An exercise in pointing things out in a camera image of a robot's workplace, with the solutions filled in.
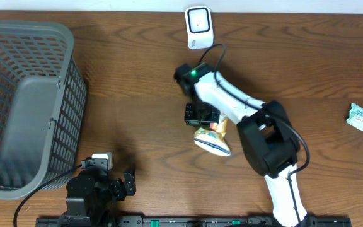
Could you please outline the yellow wet wipes bag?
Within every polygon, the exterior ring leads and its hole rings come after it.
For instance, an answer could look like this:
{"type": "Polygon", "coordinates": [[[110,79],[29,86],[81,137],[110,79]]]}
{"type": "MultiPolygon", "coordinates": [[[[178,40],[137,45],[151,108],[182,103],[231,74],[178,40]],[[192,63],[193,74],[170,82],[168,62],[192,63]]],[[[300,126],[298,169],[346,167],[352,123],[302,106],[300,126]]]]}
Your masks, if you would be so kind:
{"type": "Polygon", "coordinates": [[[224,139],[227,122],[227,116],[224,113],[220,113],[218,123],[211,123],[209,129],[201,127],[195,132],[194,143],[214,155],[230,156],[230,148],[224,139]]]}

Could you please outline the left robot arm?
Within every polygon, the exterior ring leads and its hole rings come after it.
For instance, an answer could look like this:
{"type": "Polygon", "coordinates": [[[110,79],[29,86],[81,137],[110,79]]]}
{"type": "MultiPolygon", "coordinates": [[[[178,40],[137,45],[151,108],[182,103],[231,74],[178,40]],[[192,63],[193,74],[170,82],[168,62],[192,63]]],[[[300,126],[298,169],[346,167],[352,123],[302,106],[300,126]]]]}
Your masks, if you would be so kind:
{"type": "Polygon", "coordinates": [[[107,158],[88,158],[81,162],[81,168],[78,176],[67,183],[67,212],[63,214],[62,225],[117,226],[109,204],[135,195],[135,164],[124,172],[123,179],[110,177],[111,165],[107,158]]]}

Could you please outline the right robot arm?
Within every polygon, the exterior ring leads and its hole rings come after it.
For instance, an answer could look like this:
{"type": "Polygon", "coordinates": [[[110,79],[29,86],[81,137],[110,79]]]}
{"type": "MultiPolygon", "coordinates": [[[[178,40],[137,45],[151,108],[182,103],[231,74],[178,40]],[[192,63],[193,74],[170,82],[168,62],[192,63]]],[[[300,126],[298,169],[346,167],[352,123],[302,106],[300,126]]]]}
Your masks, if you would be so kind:
{"type": "Polygon", "coordinates": [[[274,218],[281,226],[302,226],[307,211],[297,186],[296,174],[303,170],[297,165],[297,153],[307,146],[283,106],[243,93],[206,63],[176,68],[174,80],[191,99],[184,121],[198,129],[195,144],[210,153],[229,156],[224,128],[226,121],[234,123],[246,160],[266,181],[274,218]]]}

